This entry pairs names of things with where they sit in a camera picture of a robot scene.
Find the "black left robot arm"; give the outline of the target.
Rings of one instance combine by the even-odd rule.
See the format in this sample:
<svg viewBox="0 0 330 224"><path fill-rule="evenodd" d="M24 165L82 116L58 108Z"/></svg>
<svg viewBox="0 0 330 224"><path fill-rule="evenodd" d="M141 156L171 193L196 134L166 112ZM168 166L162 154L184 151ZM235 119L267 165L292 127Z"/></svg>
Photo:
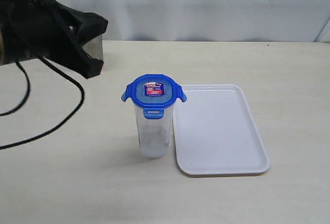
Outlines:
<svg viewBox="0 0 330 224"><path fill-rule="evenodd" d="M1 65L47 58L84 78L100 75L103 57L84 50L108 21L56 0L1 0Z"/></svg>

